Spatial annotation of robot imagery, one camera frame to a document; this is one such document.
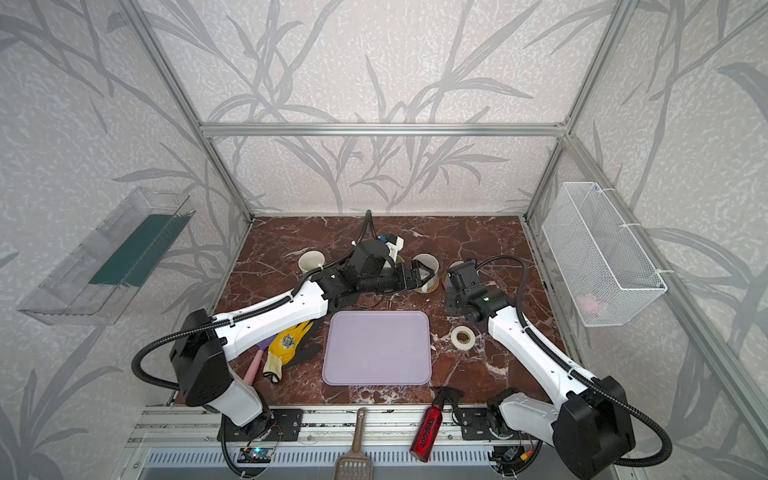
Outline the white mug blue outside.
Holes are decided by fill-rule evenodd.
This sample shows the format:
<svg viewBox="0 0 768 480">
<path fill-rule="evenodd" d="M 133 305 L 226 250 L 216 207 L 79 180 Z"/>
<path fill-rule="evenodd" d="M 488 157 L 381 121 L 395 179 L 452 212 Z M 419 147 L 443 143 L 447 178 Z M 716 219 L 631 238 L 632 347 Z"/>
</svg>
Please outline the white mug blue outside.
<svg viewBox="0 0 768 480">
<path fill-rule="evenodd" d="M 308 273 L 325 264 L 325 255 L 318 250 L 309 250 L 304 252 L 299 260 L 298 266 L 302 273 Z"/>
</svg>

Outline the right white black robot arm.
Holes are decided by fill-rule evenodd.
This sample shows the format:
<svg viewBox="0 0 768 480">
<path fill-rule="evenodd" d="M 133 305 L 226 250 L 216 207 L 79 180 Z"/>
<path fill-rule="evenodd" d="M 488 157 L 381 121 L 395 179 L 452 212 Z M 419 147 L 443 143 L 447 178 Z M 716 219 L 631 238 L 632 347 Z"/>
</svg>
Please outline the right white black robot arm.
<svg viewBox="0 0 768 480">
<path fill-rule="evenodd" d="M 453 286 L 448 308 L 479 325 L 509 350 L 548 396 L 542 402 L 524 393 L 500 398 L 496 411 L 504 427 L 552 446 L 579 479 L 592 479 L 611 465 L 648 468 L 672 455 L 669 434 L 630 405 L 612 377 L 599 379 L 554 345 L 523 312 L 525 287 L 507 293 L 480 278 L 474 259 L 448 271 Z"/>
</svg>

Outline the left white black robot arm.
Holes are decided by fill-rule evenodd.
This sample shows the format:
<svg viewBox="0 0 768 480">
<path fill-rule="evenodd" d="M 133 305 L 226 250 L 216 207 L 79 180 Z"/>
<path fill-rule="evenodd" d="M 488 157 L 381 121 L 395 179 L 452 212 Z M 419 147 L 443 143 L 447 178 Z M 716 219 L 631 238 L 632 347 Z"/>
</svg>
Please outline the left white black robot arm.
<svg viewBox="0 0 768 480">
<path fill-rule="evenodd" d="M 363 293 L 416 290 L 435 276 L 419 260 L 397 262 L 388 243 L 363 240 L 271 299 L 214 316 L 203 309 L 189 314 L 182 330 L 142 347 L 131 370 L 147 384 L 180 392 L 186 405 L 212 409 L 235 427 L 259 434 L 272 414 L 255 388 L 233 372 L 231 361 L 273 335 L 355 304 Z"/>
</svg>

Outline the white tape roll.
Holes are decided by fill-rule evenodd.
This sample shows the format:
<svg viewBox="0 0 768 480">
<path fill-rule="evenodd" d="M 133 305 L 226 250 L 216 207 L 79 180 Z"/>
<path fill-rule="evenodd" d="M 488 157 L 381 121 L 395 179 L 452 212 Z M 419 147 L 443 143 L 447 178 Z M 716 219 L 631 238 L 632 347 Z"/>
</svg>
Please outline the white tape roll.
<svg viewBox="0 0 768 480">
<path fill-rule="evenodd" d="M 457 350 L 469 351 L 475 346 L 476 335 L 467 326 L 457 326 L 451 330 L 450 340 Z"/>
</svg>

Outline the lavender plastic tray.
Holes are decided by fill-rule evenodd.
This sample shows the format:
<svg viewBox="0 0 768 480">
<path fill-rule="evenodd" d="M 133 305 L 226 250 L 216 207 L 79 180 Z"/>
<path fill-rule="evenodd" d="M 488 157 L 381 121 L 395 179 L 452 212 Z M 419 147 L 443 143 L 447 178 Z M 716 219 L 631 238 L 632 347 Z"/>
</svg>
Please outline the lavender plastic tray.
<svg viewBox="0 0 768 480">
<path fill-rule="evenodd" d="M 330 320 L 322 379 L 330 386 L 420 386 L 432 375 L 428 316 L 344 311 Z"/>
</svg>

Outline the yellow black work glove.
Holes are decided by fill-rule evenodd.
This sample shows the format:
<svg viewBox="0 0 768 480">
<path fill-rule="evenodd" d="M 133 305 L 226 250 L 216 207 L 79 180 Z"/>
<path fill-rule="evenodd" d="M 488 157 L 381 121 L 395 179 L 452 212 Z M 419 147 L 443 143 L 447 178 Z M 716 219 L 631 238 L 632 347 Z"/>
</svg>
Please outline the yellow black work glove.
<svg viewBox="0 0 768 480">
<path fill-rule="evenodd" d="M 322 346 L 310 344 L 309 340 L 323 324 L 322 320 L 306 321 L 279 333 L 267 350 L 263 376 L 271 383 L 278 384 L 287 367 L 304 363 L 318 355 Z"/>
</svg>

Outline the pink object in basket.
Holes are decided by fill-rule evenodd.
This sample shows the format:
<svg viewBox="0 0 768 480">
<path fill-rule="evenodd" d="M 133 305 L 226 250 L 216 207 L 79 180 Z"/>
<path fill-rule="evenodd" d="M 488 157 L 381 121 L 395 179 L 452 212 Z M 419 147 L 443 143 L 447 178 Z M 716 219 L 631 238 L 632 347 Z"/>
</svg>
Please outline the pink object in basket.
<svg viewBox="0 0 768 480">
<path fill-rule="evenodd" d="M 584 316 L 603 318 L 606 314 L 607 304 L 593 294 L 579 295 L 576 303 Z"/>
</svg>

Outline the red spray bottle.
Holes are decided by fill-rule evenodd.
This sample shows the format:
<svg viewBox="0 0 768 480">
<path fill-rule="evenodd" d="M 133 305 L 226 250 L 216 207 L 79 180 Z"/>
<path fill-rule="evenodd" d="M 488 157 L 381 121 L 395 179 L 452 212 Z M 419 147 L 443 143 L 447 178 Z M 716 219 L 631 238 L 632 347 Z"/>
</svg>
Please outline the red spray bottle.
<svg viewBox="0 0 768 480">
<path fill-rule="evenodd" d="M 429 461 L 439 429 L 443 423 L 445 404 L 449 403 L 456 409 L 459 405 L 459 400 L 463 396 L 463 391 L 450 386 L 442 386 L 434 390 L 434 398 L 426 408 L 410 446 L 409 452 L 416 460 L 422 463 Z"/>
</svg>

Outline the purple pink spatula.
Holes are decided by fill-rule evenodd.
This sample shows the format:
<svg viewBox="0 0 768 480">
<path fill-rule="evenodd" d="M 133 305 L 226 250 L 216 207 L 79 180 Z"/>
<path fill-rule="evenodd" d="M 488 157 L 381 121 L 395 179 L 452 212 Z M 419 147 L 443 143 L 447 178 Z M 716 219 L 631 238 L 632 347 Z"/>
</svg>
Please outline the purple pink spatula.
<svg viewBox="0 0 768 480">
<path fill-rule="evenodd" d="M 256 345 L 257 350 L 255 353 L 255 356 L 251 360 L 251 363 L 248 366 L 245 376 L 243 377 L 243 380 L 246 384 L 252 385 L 256 380 L 263 356 L 268 351 L 269 346 L 271 345 L 271 343 L 275 338 L 276 338 L 275 335 L 270 336 Z"/>
</svg>

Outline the brown litter scoop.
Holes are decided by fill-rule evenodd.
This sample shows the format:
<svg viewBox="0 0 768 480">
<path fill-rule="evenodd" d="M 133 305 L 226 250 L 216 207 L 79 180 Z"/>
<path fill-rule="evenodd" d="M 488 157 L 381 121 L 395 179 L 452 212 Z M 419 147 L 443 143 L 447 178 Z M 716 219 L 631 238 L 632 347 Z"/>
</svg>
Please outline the brown litter scoop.
<svg viewBox="0 0 768 480">
<path fill-rule="evenodd" d="M 373 461 L 362 452 L 366 416 L 365 407 L 357 410 L 352 446 L 347 453 L 336 460 L 335 480 L 371 480 L 373 478 Z"/>
</svg>

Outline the green lit circuit board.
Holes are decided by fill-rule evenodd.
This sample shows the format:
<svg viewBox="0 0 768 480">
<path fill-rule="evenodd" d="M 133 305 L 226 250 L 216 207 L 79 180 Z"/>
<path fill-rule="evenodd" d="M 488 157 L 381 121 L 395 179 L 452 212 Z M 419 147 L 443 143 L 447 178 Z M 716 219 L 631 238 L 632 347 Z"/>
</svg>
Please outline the green lit circuit board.
<svg viewBox="0 0 768 480">
<path fill-rule="evenodd" d="M 247 465 L 268 464 L 274 455 L 274 447 L 247 446 L 238 450 L 236 462 Z"/>
</svg>

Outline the green mat in shelf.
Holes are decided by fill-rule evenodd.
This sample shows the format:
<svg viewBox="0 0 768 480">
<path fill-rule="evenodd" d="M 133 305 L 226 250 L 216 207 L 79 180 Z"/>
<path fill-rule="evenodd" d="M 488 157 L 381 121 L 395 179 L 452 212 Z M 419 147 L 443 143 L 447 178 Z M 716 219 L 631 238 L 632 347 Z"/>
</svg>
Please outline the green mat in shelf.
<svg viewBox="0 0 768 480">
<path fill-rule="evenodd" d="M 191 220 L 184 215 L 151 214 L 90 279 L 90 285 L 141 287 Z"/>
</svg>

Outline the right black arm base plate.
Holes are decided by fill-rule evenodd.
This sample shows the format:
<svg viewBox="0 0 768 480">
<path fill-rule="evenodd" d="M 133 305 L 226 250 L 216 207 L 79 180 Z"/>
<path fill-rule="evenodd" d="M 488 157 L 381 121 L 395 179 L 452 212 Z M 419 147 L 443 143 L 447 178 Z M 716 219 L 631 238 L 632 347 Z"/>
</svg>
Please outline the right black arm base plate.
<svg viewBox="0 0 768 480">
<path fill-rule="evenodd" d="M 461 428 L 463 440 L 468 441 L 532 441 L 540 440 L 526 432 L 511 429 L 496 406 L 471 407 L 460 405 L 452 413 L 453 422 Z"/>
</svg>

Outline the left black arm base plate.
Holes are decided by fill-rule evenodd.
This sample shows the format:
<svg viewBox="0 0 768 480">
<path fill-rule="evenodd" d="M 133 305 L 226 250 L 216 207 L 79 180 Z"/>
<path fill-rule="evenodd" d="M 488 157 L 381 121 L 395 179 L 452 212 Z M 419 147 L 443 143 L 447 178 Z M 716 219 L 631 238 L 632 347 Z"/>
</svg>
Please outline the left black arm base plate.
<svg viewBox="0 0 768 480">
<path fill-rule="evenodd" d="M 303 410 L 300 408 L 267 409 L 245 426 L 235 425 L 222 417 L 217 440 L 230 442 L 272 441 L 294 442 L 301 430 Z"/>
</svg>

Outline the clear plastic wall shelf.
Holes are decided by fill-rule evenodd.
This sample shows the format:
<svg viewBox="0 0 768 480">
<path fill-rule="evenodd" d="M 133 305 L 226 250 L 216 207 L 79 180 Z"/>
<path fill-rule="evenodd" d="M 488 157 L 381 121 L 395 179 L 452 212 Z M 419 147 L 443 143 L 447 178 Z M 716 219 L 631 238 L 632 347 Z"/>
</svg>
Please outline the clear plastic wall shelf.
<svg viewBox="0 0 768 480">
<path fill-rule="evenodd" d="M 46 325 L 116 323 L 195 213 L 188 194 L 135 188 L 18 311 Z"/>
</svg>

